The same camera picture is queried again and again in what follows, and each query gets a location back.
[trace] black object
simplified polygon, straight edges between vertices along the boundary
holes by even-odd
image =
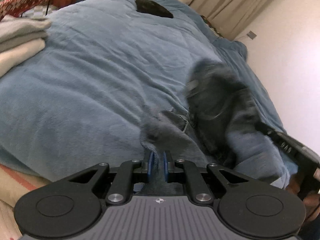
[[[49,6],[50,6],[51,1],[52,1],[52,0],[49,0],[49,1],[48,1],[47,9],[46,9],[46,11],[45,11],[45,15],[46,15],[46,16],[47,16],[47,14],[48,14],[48,10],[49,10]]]
[[[320,157],[313,150],[289,135],[276,131],[263,122],[257,122],[256,130],[271,138],[289,158],[298,165],[304,175],[298,197],[303,200],[310,191],[320,190]]]
[[[163,18],[173,18],[173,14],[162,5],[151,0],[136,0],[137,12],[152,14]]]
[[[297,239],[305,218],[297,196],[215,163],[199,168],[164,153],[166,179],[185,196],[134,195],[153,155],[100,163],[24,195],[14,209],[21,240]]]
[[[301,239],[318,240],[320,239],[320,216],[310,222],[299,232]]]

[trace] folded towel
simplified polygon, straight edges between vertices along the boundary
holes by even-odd
[[[3,52],[7,49],[12,49],[28,41],[32,41],[38,38],[46,38],[47,36],[48,34],[46,33],[46,31],[39,31],[39,32],[29,33],[23,36],[15,37],[13,39],[0,43],[0,52]]]
[[[7,21],[19,20],[19,19],[21,20],[21,18],[13,17],[13,16],[7,14],[6,16],[3,17],[1,22],[7,22]],[[44,16],[31,16],[31,17],[28,17],[28,19],[37,20],[37,21],[44,21],[44,20],[47,20],[48,18],[44,17]]]
[[[39,32],[51,26],[49,20],[33,20],[29,18],[9,17],[0,22],[0,43],[18,36]]]
[[[0,77],[7,73],[13,66],[37,54],[44,49],[44,47],[44,40],[39,38],[0,53]]]

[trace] blue blanket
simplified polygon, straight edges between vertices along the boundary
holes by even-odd
[[[217,39],[177,0],[154,1],[174,18],[138,13],[135,0],[86,0],[50,16],[46,48],[0,80],[0,163],[55,181],[96,163],[141,159],[143,106],[186,113],[183,87],[204,58],[226,61],[263,120],[282,130],[245,46]],[[285,185],[288,170],[277,161]]]

